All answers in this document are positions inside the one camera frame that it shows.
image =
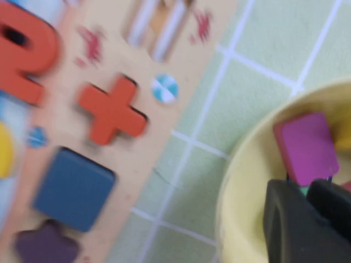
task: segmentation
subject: blue square block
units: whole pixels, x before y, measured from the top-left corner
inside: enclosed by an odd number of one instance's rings
[[[115,183],[111,170],[61,148],[43,179],[34,208],[61,223],[87,232]]]

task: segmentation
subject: yellow block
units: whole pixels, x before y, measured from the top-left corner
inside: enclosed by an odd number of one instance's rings
[[[15,147],[10,131],[0,122],[0,178],[10,175],[15,159]]]
[[[335,148],[339,151],[351,150],[351,116],[332,127]]]

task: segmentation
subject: blue and white circle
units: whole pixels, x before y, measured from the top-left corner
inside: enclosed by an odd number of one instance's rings
[[[176,80],[170,75],[160,74],[152,84],[152,93],[158,101],[171,104],[178,97],[179,86]]]

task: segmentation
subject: orange plus sign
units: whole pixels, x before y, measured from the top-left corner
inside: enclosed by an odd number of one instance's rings
[[[78,104],[94,115],[90,139],[107,145],[118,130],[130,136],[139,136],[145,129],[147,117],[129,103],[137,92],[137,85],[127,77],[114,83],[110,94],[88,84],[84,87]]]

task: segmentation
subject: purple puzzle piece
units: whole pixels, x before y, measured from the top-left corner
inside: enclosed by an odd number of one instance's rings
[[[22,263],[72,263],[79,253],[78,244],[64,237],[54,220],[46,221],[38,230],[20,232],[15,248]]]
[[[287,122],[281,128],[289,176],[300,186],[328,179],[339,171],[334,144],[323,113],[316,112]]]

